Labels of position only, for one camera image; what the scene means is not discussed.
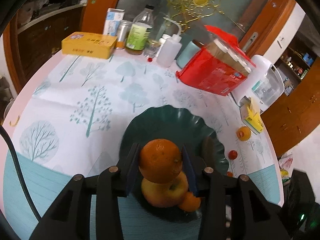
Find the small red ball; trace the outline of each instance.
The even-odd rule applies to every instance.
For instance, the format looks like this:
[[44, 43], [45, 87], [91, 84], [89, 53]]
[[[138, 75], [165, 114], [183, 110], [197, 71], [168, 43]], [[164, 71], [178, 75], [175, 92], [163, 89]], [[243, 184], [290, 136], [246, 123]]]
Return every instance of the small red ball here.
[[230, 160], [235, 160], [238, 157], [238, 153], [235, 150], [229, 152], [228, 157]]

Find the dark green bowl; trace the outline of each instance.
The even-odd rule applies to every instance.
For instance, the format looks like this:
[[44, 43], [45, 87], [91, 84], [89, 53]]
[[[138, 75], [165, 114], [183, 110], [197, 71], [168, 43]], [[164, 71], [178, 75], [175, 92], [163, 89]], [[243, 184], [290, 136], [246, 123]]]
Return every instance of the dark green bowl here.
[[[206, 137], [213, 139], [215, 167], [225, 175], [229, 162], [224, 156], [224, 146], [218, 141], [214, 129], [208, 127], [201, 117], [192, 115], [189, 110], [170, 105], [148, 108], [130, 122], [122, 137], [119, 157], [127, 156], [135, 142], [143, 147], [149, 141], [159, 138], [174, 142], [179, 149], [183, 144], [188, 144], [196, 155], [201, 155], [202, 141]], [[141, 181], [142, 175], [139, 173], [132, 194], [148, 212], [172, 222], [189, 222], [199, 218], [196, 212], [186, 213], [178, 207], [151, 206], [141, 193]]]

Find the black bottle cap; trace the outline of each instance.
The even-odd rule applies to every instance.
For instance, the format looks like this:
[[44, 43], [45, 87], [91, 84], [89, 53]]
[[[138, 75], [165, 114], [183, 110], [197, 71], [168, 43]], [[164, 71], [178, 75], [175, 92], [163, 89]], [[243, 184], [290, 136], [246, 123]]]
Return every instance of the black bottle cap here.
[[148, 5], [148, 4], [147, 4], [147, 5], [146, 5], [146, 8], [147, 8], [147, 9], [150, 9], [150, 10], [153, 10], [155, 7], [152, 6], [152, 5]]

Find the yellow tissue box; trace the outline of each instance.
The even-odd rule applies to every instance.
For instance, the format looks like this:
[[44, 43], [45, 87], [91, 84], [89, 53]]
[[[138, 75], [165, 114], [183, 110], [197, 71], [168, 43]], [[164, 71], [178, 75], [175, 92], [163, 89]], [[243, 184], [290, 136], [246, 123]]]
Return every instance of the yellow tissue box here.
[[262, 120], [260, 117], [260, 111], [251, 106], [243, 105], [240, 108], [241, 120], [246, 126], [248, 126], [255, 134], [263, 132]]
[[62, 53], [108, 59], [114, 51], [116, 41], [115, 36], [75, 32], [61, 42]]

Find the metal screw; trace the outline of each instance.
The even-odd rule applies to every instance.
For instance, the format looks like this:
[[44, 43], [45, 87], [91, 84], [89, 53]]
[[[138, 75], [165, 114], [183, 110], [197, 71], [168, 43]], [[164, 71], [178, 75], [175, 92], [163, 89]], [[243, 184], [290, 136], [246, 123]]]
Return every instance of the metal screw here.
[[211, 168], [211, 167], [205, 167], [205, 168], [204, 168], [204, 171], [205, 171], [206, 173], [213, 173], [213, 168]]
[[240, 179], [243, 180], [243, 181], [248, 181], [249, 177], [248, 177], [248, 175], [242, 174], [242, 175], [240, 175]]
[[74, 181], [79, 181], [81, 179], [82, 179], [82, 175], [81, 174], [76, 174], [76, 175], [73, 176], [73, 180]]
[[110, 171], [110, 172], [116, 172], [116, 171], [118, 171], [118, 167], [117, 167], [117, 166], [111, 166], [111, 167], [109, 168], [109, 171]]

